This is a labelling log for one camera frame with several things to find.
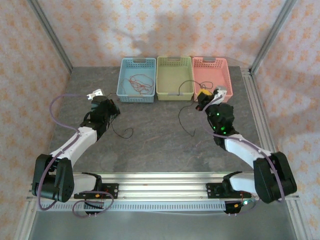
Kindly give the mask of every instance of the pink basket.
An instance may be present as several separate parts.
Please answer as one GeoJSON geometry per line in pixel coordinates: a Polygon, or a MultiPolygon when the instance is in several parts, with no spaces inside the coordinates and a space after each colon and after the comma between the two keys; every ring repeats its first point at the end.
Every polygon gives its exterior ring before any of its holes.
{"type": "MultiPolygon", "coordinates": [[[[210,92],[213,92],[217,86],[226,87],[227,92],[223,100],[224,103],[233,96],[228,63],[225,58],[194,57],[192,59],[192,68],[194,81],[206,86],[206,89],[210,92]]],[[[197,101],[198,92],[201,88],[199,84],[195,82],[193,97],[194,100],[197,101]]]]}

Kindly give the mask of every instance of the black wire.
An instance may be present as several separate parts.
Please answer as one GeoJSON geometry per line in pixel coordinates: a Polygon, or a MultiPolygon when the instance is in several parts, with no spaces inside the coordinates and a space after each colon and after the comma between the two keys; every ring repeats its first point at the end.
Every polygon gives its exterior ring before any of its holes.
{"type": "Polygon", "coordinates": [[[112,127],[112,130],[114,131],[114,133],[117,134],[120,138],[123,138],[123,139],[129,139],[129,138],[131,138],[132,135],[134,134],[134,129],[133,129],[132,127],[128,127],[126,130],[124,130],[124,132],[126,132],[126,131],[129,130],[129,129],[131,129],[131,130],[132,130],[131,135],[128,136],[128,137],[122,136],[122,135],[120,135],[119,133],[117,133],[117,132],[115,131],[114,126],[113,126],[113,124],[112,124],[112,122],[113,122],[114,120],[115,120],[115,118],[110,122],[111,127],[112,127]]]}
{"type": "Polygon", "coordinates": [[[84,202],[85,205],[89,206],[89,207],[92,207],[94,209],[104,209],[102,206],[95,206],[95,205],[92,205],[90,203],[87,203],[87,202],[84,202]]]}
{"type": "Polygon", "coordinates": [[[194,103],[195,103],[195,101],[193,101],[190,105],[187,105],[187,106],[182,107],[182,108],[180,109],[179,113],[178,113],[178,119],[179,119],[179,124],[180,124],[180,126],[181,126],[182,129],[183,129],[187,134],[189,134],[191,137],[194,137],[194,136],[195,136],[196,129],[194,129],[194,131],[193,131],[192,134],[191,134],[190,132],[188,132],[188,131],[185,129],[185,127],[182,125],[182,123],[181,123],[180,113],[181,113],[181,111],[182,111],[183,109],[188,108],[188,107],[191,107],[194,103]]]}
{"type": "MultiPolygon", "coordinates": [[[[183,83],[181,83],[181,85],[179,86],[178,96],[180,96],[180,88],[181,88],[181,86],[182,86],[184,83],[187,83],[187,82],[194,82],[194,83],[198,84],[198,85],[200,86],[200,88],[202,88],[202,89],[213,89],[213,87],[214,87],[214,84],[213,84],[213,82],[211,82],[211,81],[203,81],[202,83],[199,83],[199,82],[194,81],[194,80],[186,80],[186,81],[184,81],[183,83]],[[204,83],[212,84],[212,87],[206,87],[206,85],[205,85],[204,83]]],[[[182,111],[183,109],[185,109],[185,108],[187,108],[187,107],[191,107],[195,102],[196,102],[196,101],[194,100],[190,105],[187,105],[187,106],[182,107],[182,108],[180,109],[179,113],[178,113],[178,120],[179,120],[180,126],[181,126],[182,129],[183,129],[187,134],[189,134],[191,137],[194,137],[194,136],[195,136],[196,129],[194,129],[194,131],[193,131],[192,134],[191,134],[190,132],[188,132],[188,131],[184,128],[184,126],[182,125],[182,123],[181,123],[180,113],[181,113],[181,111],[182,111]]]]}
{"type": "Polygon", "coordinates": [[[110,92],[106,97],[109,97],[111,94],[117,94],[116,92],[110,92]]]}
{"type": "Polygon", "coordinates": [[[194,83],[198,84],[200,86],[200,88],[202,88],[202,89],[213,89],[214,88],[214,83],[211,82],[211,81],[203,81],[202,83],[199,83],[199,82],[194,81],[194,80],[186,80],[183,83],[181,83],[181,85],[179,86],[178,96],[180,96],[180,88],[182,87],[183,84],[185,84],[187,82],[194,82],[194,83]],[[209,83],[209,84],[212,85],[212,87],[206,87],[206,85],[204,83],[209,83]]]}
{"type": "Polygon", "coordinates": [[[83,118],[83,121],[86,121],[87,118],[89,117],[89,114],[91,113],[91,111],[88,111],[85,115],[84,115],[84,118],[83,118]]]}
{"type": "Polygon", "coordinates": [[[106,132],[108,131],[109,127],[110,127],[110,122],[108,122],[108,127],[105,130],[106,132]]]}

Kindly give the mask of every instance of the yellow basket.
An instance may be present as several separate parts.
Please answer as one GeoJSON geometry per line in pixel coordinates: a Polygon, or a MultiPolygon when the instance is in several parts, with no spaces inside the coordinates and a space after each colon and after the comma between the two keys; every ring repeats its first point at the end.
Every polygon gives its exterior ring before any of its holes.
{"type": "Polygon", "coordinates": [[[156,93],[159,101],[191,100],[195,91],[193,80],[191,57],[157,57],[156,93]]]}

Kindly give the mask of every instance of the yellow object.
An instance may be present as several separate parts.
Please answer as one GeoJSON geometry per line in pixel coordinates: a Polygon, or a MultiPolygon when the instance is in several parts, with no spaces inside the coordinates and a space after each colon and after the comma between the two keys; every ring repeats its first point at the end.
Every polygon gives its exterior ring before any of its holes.
{"type": "Polygon", "coordinates": [[[200,93],[204,93],[205,95],[207,96],[211,96],[212,93],[210,91],[208,91],[207,89],[200,89],[199,93],[198,93],[198,96],[200,95],[200,93]]]}

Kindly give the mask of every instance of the blue basket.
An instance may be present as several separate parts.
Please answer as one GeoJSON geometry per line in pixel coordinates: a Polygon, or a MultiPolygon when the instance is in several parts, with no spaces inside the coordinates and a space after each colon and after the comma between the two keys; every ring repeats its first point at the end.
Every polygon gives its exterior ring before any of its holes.
{"type": "Polygon", "coordinates": [[[125,57],[122,59],[116,95],[123,103],[153,103],[156,89],[156,59],[125,57]],[[137,81],[152,86],[150,92],[136,91],[129,82],[135,76],[137,81]]]}

